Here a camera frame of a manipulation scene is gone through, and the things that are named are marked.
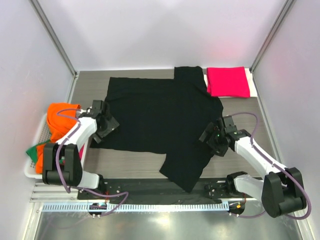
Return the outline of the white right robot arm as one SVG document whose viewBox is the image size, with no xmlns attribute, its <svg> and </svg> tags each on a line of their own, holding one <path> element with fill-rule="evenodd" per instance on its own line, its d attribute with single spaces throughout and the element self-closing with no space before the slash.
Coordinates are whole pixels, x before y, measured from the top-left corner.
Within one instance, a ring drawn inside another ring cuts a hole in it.
<svg viewBox="0 0 320 240">
<path fill-rule="evenodd" d="M 223 157 L 231 149 L 243 157 L 259 174 L 260 179 L 244 171 L 227 175 L 222 189 L 231 198 L 246 196 L 262 203 L 264 212 L 272 218 L 307 210 L 301 216 L 311 214 L 311 201 L 304 189 L 301 172 L 288 168 L 272 158 L 254 140 L 254 135 L 245 129 L 238 129 L 231 115 L 218 119 L 217 124 L 209 123 L 199 138 L 214 155 Z"/>
</svg>

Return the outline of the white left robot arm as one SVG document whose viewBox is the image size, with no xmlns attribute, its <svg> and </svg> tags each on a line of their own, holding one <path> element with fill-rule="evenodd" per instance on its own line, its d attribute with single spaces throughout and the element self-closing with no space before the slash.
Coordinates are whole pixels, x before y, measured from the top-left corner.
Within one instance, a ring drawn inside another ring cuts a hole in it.
<svg viewBox="0 0 320 240">
<path fill-rule="evenodd" d="M 100 200 L 107 192 L 103 176 L 83 170 L 80 150 L 89 139 L 101 143 L 119 127 L 106 101 L 94 100 L 91 107 L 53 103 L 47 112 L 51 140 L 44 145 L 42 181 L 47 185 L 89 189 L 93 198 Z"/>
</svg>

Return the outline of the black t-shirt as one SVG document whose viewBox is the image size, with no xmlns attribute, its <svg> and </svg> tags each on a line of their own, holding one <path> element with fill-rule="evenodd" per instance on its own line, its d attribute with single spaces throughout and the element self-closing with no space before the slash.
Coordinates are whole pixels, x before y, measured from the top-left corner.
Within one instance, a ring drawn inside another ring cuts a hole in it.
<svg viewBox="0 0 320 240">
<path fill-rule="evenodd" d="M 160 173 L 191 192 L 213 157 L 200 137 L 222 116 L 201 67 L 176 67 L 172 79 L 111 77 L 105 101 L 118 121 L 116 130 L 93 149 L 164 154 Z"/>
</svg>

